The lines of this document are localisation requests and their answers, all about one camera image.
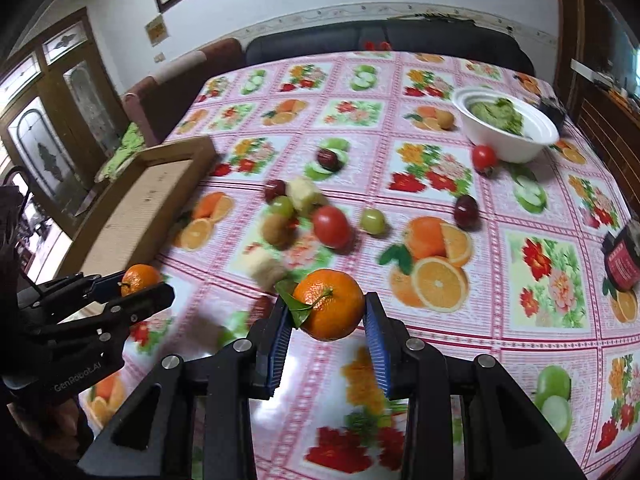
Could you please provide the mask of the orange mandarin with leaf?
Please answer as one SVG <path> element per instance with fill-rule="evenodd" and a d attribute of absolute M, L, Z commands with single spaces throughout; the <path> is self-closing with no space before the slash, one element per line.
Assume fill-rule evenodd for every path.
<path fill-rule="evenodd" d="M 366 300 L 358 283 L 347 273 L 319 269 L 299 283 L 281 280 L 274 285 L 288 307 L 296 330 L 318 341 L 349 336 L 361 322 Z"/>

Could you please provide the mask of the red jujube date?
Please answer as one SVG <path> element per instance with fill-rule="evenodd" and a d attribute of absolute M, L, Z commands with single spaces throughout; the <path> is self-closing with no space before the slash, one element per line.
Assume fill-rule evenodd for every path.
<path fill-rule="evenodd" d="M 254 301 L 250 309 L 250 317 L 248 324 L 253 325 L 256 321 L 268 318 L 273 307 L 272 298 L 269 296 L 260 296 Z"/>

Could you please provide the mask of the dark plum on apple print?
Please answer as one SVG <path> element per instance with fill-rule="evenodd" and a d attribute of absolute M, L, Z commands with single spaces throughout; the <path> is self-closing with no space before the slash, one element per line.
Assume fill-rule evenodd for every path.
<path fill-rule="evenodd" d="M 327 171 L 330 174 L 334 174 L 334 172 L 337 172 L 343 166 L 343 163 L 337 154 L 328 148 L 320 148 L 316 155 L 316 161 L 324 171 Z"/>

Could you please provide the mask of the fruit print pink tablecloth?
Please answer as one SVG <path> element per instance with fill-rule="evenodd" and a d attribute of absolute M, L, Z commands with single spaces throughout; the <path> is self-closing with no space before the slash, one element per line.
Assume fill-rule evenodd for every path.
<path fill-rule="evenodd" d="M 532 162 L 478 174 L 451 103 L 454 89 L 476 86 L 529 103 L 551 94 L 512 70 L 406 52 L 293 58 L 206 81 L 170 135 L 210 136 L 221 156 L 156 258 L 176 298 L 132 330 L 125 367 L 82 398 L 93 425 L 164 354 L 196 359 L 246 335 L 267 294 L 241 258 L 260 245 L 294 280 L 324 268 L 351 275 L 441 352 L 492 354 L 537 401 L 565 396 L 563 437 L 585 474 L 619 463 L 639 437 L 639 305 L 636 292 L 612 289 L 601 244 L 630 209 L 573 125 Z M 320 148 L 342 168 L 324 171 Z M 342 249 L 314 236 L 320 207 L 295 211 L 287 248 L 262 238 L 265 182 L 298 176 L 344 212 L 352 238 Z M 477 202 L 475 230 L 454 223 L 460 195 Z M 384 214 L 382 235 L 360 228 L 366 208 Z"/>

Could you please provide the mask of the dark plum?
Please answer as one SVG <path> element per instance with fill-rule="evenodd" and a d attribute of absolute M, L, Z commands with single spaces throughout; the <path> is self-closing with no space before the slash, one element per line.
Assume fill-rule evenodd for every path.
<path fill-rule="evenodd" d="M 480 222 L 480 211 L 472 196 L 460 195 L 454 203 L 454 223 L 464 230 L 475 230 Z"/>
<path fill-rule="evenodd" d="M 264 184 L 264 199 L 267 204 L 286 194 L 286 183 L 280 179 L 270 179 Z"/>
<path fill-rule="evenodd" d="M 337 154 L 328 148 L 320 148 L 316 155 L 316 161 L 324 171 L 327 171 L 330 174 L 334 174 L 334 172 L 337 172 L 343 166 L 343 163 Z"/>

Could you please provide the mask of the brown wooden side cabinet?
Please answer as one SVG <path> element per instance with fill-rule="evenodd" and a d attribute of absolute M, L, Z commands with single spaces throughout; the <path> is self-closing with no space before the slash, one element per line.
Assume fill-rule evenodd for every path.
<path fill-rule="evenodd" d="M 639 117 L 604 84 L 604 78 L 577 60 L 575 118 L 593 151 L 612 174 L 634 218 L 639 218 Z"/>

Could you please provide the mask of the green patterned cushion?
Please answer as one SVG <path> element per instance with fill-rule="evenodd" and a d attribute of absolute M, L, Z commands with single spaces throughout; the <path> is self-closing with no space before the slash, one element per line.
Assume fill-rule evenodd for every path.
<path fill-rule="evenodd" d="M 115 180 L 134 159 L 134 156 L 144 149 L 145 140 L 143 134 L 135 122 L 130 122 L 122 136 L 122 142 L 120 142 L 112 157 L 104 162 L 104 165 L 96 174 L 94 182 L 100 183 L 106 180 Z"/>

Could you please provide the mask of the large red tomato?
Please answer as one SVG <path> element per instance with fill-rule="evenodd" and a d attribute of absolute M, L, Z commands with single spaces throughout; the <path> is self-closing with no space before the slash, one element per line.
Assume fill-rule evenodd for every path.
<path fill-rule="evenodd" d="M 314 236 L 331 249 L 342 249 L 352 238 L 350 226 L 344 212 L 326 205 L 318 208 L 311 217 Z"/>

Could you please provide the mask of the small red tomato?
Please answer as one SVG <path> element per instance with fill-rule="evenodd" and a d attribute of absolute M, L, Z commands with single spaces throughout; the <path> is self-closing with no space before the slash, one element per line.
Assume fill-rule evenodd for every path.
<path fill-rule="evenodd" d="M 489 176 L 498 165 L 495 151 L 487 145 L 475 145 L 471 158 L 474 170 L 484 176 Z"/>

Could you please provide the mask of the black leather sofa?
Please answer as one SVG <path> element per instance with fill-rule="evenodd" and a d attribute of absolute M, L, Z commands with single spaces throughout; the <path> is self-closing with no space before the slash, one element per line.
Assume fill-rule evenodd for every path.
<path fill-rule="evenodd" d="M 386 41 L 397 52 L 467 58 L 528 76 L 535 73 L 534 64 L 511 36 L 449 18 L 354 21 L 277 32 L 252 40 L 245 59 L 256 65 L 305 55 L 364 51 L 367 41 Z"/>

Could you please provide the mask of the shallow cardboard box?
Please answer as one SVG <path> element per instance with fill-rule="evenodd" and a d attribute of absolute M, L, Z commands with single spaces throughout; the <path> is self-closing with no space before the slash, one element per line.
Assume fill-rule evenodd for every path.
<path fill-rule="evenodd" d="M 56 275 L 105 275 L 150 262 L 217 158 L 209 136 L 139 152 L 91 208 Z"/>

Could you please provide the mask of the small yellow wall picture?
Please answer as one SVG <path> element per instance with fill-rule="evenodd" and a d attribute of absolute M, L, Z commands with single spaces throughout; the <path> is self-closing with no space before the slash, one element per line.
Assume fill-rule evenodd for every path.
<path fill-rule="evenodd" d="M 144 26 L 146 36 L 152 47 L 158 46 L 169 37 L 168 30 L 162 14 L 158 14 Z"/>

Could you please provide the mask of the wooden glass panel door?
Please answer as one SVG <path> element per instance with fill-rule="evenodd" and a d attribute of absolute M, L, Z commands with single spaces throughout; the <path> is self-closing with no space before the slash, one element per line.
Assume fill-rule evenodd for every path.
<path fill-rule="evenodd" d="M 80 9 L 1 62 L 1 141 L 36 203 L 68 236 L 100 196 L 96 180 L 129 120 Z"/>

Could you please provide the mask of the red labelled dark jar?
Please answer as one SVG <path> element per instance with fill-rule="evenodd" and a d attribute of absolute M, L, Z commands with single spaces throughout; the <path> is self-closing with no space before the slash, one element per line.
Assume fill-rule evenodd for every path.
<path fill-rule="evenodd" d="M 608 280 L 621 292 L 628 292 L 639 283 L 639 221 L 630 219 L 614 236 L 605 235 L 602 243 L 604 268 Z"/>

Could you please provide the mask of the red item on sofa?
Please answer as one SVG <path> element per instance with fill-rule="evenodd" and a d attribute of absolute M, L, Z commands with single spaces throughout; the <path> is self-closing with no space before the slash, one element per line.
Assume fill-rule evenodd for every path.
<path fill-rule="evenodd" d="M 390 52 L 391 50 L 393 50 L 393 48 L 386 41 L 381 41 L 378 44 L 375 44 L 372 41 L 367 41 L 364 44 L 363 50 L 368 52 Z"/>

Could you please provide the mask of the green lettuce leaves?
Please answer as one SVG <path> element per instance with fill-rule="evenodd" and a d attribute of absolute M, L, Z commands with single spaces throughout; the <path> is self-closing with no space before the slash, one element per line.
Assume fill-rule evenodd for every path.
<path fill-rule="evenodd" d="M 524 132 L 523 116 L 516 110 L 514 104 L 505 98 L 495 101 L 478 101 L 471 104 L 468 110 L 472 115 L 504 132 L 522 136 Z"/>

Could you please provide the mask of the green grape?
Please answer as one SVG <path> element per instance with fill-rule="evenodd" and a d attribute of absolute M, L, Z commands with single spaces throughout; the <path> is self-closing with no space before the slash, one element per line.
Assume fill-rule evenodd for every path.
<path fill-rule="evenodd" d="M 382 235 L 386 231 L 386 220 L 382 211 L 375 208 L 363 209 L 360 228 L 370 235 Z"/>
<path fill-rule="evenodd" d="M 295 214 L 295 208 L 286 195 L 280 195 L 274 198 L 270 203 L 270 211 L 273 214 L 278 214 L 287 219 L 292 218 Z"/>

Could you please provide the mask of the green grape right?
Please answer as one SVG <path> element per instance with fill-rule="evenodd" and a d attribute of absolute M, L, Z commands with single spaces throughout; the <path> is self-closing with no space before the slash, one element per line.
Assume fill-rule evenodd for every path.
<path fill-rule="evenodd" d="M 382 211 L 375 208 L 363 209 L 360 228 L 370 235 L 382 235 L 386 231 L 386 220 Z"/>

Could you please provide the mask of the white bowl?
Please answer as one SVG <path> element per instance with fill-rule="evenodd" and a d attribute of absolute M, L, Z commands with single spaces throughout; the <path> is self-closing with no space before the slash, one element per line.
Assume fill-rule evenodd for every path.
<path fill-rule="evenodd" d="M 503 162 L 531 162 L 560 140 L 558 128 L 537 107 L 495 89 L 457 88 L 451 103 L 461 116 L 465 137 L 492 148 Z"/>

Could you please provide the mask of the black object behind bowl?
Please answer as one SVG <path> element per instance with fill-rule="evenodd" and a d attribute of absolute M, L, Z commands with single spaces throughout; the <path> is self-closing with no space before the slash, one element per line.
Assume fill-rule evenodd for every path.
<path fill-rule="evenodd" d="M 559 134 L 562 134 L 566 121 L 566 109 L 555 98 L 541 98 L 538 103 L 538 110 L 545 114 L 555 125 Z"/>

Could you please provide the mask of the green grape left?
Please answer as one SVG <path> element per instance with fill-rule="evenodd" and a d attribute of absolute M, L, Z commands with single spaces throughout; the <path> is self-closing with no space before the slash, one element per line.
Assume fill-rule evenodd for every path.
<path fill-rule="evenodd" d="M 292 218 L 295 214 L 295 208 L 286 195 L 280 195 L 274 198 L 270 203 L 270 211 L 273 214 L 278 214 L 287 219 Z"/>

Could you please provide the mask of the pale sugarcane chunk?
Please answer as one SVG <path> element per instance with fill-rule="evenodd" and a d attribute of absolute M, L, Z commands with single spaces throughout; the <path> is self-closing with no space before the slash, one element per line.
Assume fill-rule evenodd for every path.
<path fill-rule="evenodd" d="M 273 286 L 288 275 L 288 269 L 260 245 L 250 246 L 241 258 L 243 272 L 262 290 Z"/>
<path fill-rule="evenodd" d="M 303 217 L 308 217 L 316 208 L 326 204 L 326 198 L 309 178 L 298 176 L 286 184 L 286 196 L 294 209 Z"/>

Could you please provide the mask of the brown kiwi fruit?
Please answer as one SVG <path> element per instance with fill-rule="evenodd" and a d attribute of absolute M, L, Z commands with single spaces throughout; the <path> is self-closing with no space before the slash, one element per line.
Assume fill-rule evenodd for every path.
<path fill-rule="evenodd" d="M 282 250 L 293 244 L 296 225 L 292 219 L 280 214 L 268 214 L 262 222 L 260 234 L 267 244 Z"/>

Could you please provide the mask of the small orange mandarin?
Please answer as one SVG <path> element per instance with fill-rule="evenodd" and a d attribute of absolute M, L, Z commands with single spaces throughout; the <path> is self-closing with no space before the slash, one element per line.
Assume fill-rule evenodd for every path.
<path fill-rule="evenodd" d="M 148 264 L 135 264 L 122 276 L 120 294 L 123 297 L 141 292 L 143 289 L 160 284 L 163 281 L 160 272 Z"/>

